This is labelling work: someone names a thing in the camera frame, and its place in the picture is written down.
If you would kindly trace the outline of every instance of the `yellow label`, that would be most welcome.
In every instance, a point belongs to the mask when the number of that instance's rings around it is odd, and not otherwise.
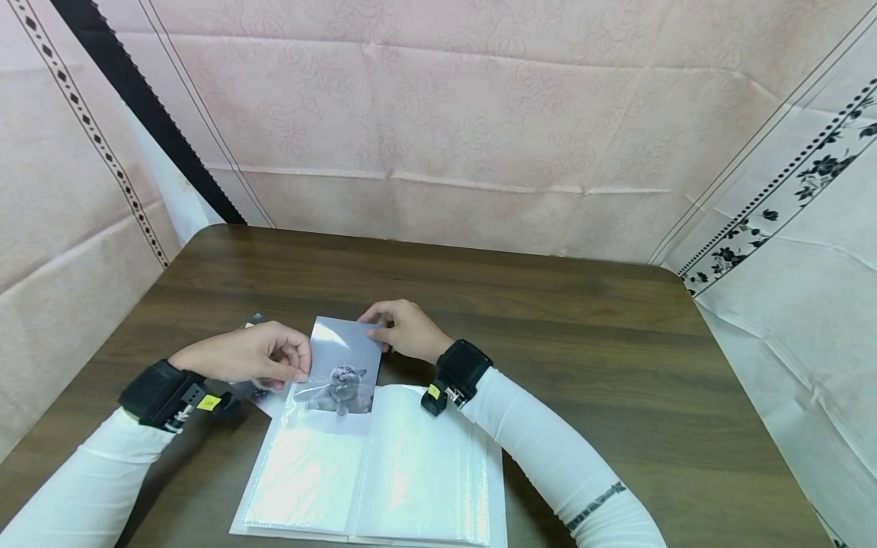
[[[214,395],[207,394],[204,399],[201,400],[201,403],[198,403],[198,408],[205,411],[212,411],[213,408],[215,408],[217,406],[217,403],[219,403],[220,401],[220,398],[217,398]]]

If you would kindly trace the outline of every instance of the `photo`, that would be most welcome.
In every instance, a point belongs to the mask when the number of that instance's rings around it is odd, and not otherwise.
[[[372,324],[318,317],[310,335],[311,366],[296,402],[338,416],[370,413],[381,364],[381,344],[368,338]]]

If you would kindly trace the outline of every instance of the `wrist device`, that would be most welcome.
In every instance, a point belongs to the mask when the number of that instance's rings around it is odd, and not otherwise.
[[[461,338],[438,358],[436,366],[435,381],[420,398],[421,407],[433,416],[445,410],[449,399],[459,408],[474,398],[478,393],[475,386],[493,362],[487,354]]]
[[[134,379],[118,402],[140,424],[169,432],[182,430],[195,409],[208,410],[220,418],[237,411],[240,400],[231,392],[210,394],[204,381],[202,375],[181,371],[161,359]]]

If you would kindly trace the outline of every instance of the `white sleeve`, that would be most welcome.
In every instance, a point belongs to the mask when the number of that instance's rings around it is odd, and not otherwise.
[[[111,548],[173,438],[117,409],[0,533],[0,548]]]
[[[521,466],[583,548],[666,548],[658,526],[573,427],[491,367],[461,408]]]

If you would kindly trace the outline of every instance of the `gray cat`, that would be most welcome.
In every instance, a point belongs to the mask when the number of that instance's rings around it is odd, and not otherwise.
[[[365,369],[357,371],[348,365],[335,367],[329,375],[328,386],[319,389],[307,403],[308,409],[335,411],[339,416],[368,413],[372,399],[365,392],[370,390],[360,385],[365,374]]]

